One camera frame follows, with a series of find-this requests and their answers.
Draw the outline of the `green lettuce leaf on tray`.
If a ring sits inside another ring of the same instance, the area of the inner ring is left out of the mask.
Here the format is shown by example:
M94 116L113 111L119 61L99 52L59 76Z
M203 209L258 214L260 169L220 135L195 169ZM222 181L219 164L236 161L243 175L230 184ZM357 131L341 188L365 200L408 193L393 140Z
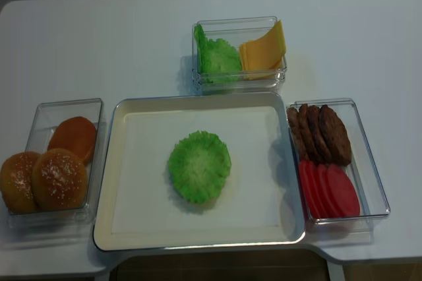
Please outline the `green lettuce leaf on tray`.
M174 189L192 204L217 199L232 166L226 143L207 131L195 131L181 139L167 164Z

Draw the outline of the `green lettuce leaves in container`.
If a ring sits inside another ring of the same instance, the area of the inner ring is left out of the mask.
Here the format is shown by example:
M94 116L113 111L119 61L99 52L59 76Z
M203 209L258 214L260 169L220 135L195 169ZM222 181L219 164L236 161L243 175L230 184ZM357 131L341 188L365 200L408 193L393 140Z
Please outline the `green lettuce leaves in container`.
M203 27L194 28L200 61L199 73L206 84L236 82L241 79L241 61L237 50L225 39L208 39Z

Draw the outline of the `clear lettuce and cheese container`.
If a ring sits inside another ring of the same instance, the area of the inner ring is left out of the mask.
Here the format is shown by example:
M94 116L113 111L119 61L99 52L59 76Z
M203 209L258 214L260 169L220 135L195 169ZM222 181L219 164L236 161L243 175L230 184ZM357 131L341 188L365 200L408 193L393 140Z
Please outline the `clear lettuce and cheese container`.
M245 73L242 70L240 73L241 79L236 82L227 82L222 84L203 83L202 77L199 73L200 61L194 37L194 28L197 24L200 24L208 39L225 39L237 50L239 54L239 46L242 43L261 38L278 21L279 19L275 16L264 16L255 18L202 20L195 23L192 28L192 72L196 89L204 95L232 92L275 92L279 90L285 81L287 72L286 55L284 55L282 59L282 67L280 69L276 69L269 77L249 80L245 77Z

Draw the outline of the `yellow cheese slices stack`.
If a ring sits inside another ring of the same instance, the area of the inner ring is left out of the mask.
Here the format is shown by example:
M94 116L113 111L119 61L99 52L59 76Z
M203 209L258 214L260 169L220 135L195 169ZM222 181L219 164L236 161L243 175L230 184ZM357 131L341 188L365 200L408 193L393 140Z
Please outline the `yellow cheese slices stack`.
M239 46L245 77L249 80L269 77L276 69L282 67L286 50L282 22L279 20L261 38L249 40Z

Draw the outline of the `white rectangular serving tray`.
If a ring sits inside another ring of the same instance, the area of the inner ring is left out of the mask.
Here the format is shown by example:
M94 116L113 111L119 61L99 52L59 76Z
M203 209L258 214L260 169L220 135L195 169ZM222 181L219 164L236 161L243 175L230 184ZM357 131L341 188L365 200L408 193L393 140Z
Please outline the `white rectangular serving tray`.
M283 198L293 213L295 224L293 233L286 234L281 228L268 226L212 230L113 232L113 218L126 143L126 116L130 114L163 113L165 111L204 111L255 107L273 108L278 117L280 139L274 145L274 148L278 151L282 163L277 174L277 182L284 190ZM305 235L305 219L295 161L291 149L285 106L281 97L276 93L255 92L213 96L123 100L113 111L105 160L106 163L93 233L94 243L102 251L289 245L299 242Z

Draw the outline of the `leftmost brown meat patty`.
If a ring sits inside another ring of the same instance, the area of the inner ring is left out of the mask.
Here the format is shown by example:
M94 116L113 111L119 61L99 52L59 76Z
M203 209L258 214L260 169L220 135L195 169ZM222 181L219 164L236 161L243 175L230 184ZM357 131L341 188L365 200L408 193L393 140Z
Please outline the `leftmost brown meat patty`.
M307 149L305 143L303 142L301 131L299 130L298 111L293 107L289 107L286 109L286 113L299 160L309 160Z

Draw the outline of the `white paper tray liner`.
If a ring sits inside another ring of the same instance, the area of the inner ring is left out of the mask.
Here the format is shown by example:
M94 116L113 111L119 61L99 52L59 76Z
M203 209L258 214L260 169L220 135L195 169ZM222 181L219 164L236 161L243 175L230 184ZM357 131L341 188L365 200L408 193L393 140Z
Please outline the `white paper tray liner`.
M282 159L273 108L130 114L115 205L115 233L220 228L281 228L294 232L293 213L277 182ZM174 146L195 131L227 144L231 174L221 195L205 206L185 202L169 180Z

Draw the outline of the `leftmost red tomato slice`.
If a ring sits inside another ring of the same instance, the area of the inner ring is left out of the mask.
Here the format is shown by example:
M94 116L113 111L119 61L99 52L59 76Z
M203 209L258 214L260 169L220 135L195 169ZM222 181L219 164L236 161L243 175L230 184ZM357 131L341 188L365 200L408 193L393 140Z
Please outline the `leftmost red tomato slice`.
M301 179L303 192L304 192L305 199L306 199L307 205L309 207L310 213L311 213L311 215L314 219L318 219L318 218L315 218L315 215L317 215L317 210L315 208L313 196L312 196L311 189L310 189L310 183L309 183L309 180L308 180L307 162L308 162L308 160L300 161L300 163L299 163L299 176L300 176L300 179Z

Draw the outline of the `red tomato slice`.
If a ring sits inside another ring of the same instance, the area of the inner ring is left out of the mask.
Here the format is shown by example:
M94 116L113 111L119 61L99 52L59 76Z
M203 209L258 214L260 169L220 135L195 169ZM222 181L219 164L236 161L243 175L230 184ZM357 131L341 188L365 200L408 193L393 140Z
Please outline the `red tomato slice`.
M317 167L318 185L320 189L320 197L322 200L322 204L327 213L326 218L335 218L337 215L337 212L329 195L330 192L328 190L328 182L327 182L327 177L326 177L327 169L328 168L324 164L318 165Z
M313 196L316 213L315 218L322 219L327 218L328 213L324 207L324 204L321 199L320 189L319 189L319 182L318 182L318 171L317 166L312 162L307 162L307 169L308 169L308 180L310 183L310 189Z
M300 161L300 163L299 163L299 176L300 176L300 179L301 179L303 192L304 192L305 199L306 199L307 205L309 207L310 213L311 213L311 215L314 219L318 219L318 218L315 218L315 215L317 215L317 210L315 208L313 196L312 196L311 189L310 189L310 183L309 183L309 180L308 180L307 162L308 162L308 160Z
M360 204L355 188L346 173L337 165L329 165L326 172L329 199L337 218L360 215Z

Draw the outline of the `plain bun bottom in container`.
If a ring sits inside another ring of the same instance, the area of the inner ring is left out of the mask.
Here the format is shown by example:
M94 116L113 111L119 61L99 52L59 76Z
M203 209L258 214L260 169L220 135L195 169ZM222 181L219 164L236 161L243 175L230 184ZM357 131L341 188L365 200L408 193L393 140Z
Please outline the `plain bun bottom in container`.
M93 159L97 130L85 117L72 117L59 124L49 141L48 150L65 149L87 166Z

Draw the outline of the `rightmost red tomato slice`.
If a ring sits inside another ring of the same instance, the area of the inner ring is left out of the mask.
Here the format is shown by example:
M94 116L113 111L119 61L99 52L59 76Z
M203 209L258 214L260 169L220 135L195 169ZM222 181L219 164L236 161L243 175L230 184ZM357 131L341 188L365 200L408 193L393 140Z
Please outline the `rightmost red tomato slice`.
M326 172L329 199L337 218L360 215L360 204L355 188L346 173L337 165L329 165Z

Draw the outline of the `right sesame bun top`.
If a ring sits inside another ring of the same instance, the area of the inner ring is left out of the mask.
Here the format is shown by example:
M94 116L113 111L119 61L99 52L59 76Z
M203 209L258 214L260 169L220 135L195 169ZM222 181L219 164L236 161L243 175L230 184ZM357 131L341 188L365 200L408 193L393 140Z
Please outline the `right sesame bun top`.
M34 200L42 210L79 208L88 188L85 165L68 150L48 150L33 167L31 186Z

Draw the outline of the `sesame bun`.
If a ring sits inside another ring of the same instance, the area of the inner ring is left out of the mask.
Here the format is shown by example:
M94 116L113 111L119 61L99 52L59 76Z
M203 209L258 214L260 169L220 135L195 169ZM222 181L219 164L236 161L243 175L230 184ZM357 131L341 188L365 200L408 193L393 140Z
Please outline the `sesame bun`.
M29 213L37 210L32 194L32 170L40 154L21 152L7 158L1 167L1 194L12 213Z
M33 167L31 186L34 200L42 210L79 208L88 188L85 165L68 150L48 150Z

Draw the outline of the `clear plastic bun container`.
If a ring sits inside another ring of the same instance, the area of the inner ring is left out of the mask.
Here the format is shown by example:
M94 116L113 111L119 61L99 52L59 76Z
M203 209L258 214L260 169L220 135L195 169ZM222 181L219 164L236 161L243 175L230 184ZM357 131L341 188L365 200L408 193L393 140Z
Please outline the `clear plastic bun container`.
M100 181L100 160L104 146L106 123L103 113L104 104L101 99L74 100L40 104L30 130L24 152L37 152L40 156L47 152L48 144L56 128L63 121L72 117L85 117L90 120L96 130L96 145L92 161L85 166L88 176L88 188L81 207L65 210L37 210L29 213L12 213L8 208L8 221L13 228L29 228L36 226L62 226L65 224L87 224L93 221L98 202Z

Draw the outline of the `left sesame bun top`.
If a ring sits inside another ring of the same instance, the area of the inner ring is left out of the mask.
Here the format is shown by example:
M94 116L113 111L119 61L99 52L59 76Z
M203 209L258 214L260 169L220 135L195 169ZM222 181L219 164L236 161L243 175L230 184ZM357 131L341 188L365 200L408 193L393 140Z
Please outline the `left sesame bun top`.
M29 213L37 210L32 194L32 170L40 154L21 152L7 158L1 167L1 194L12 213Z

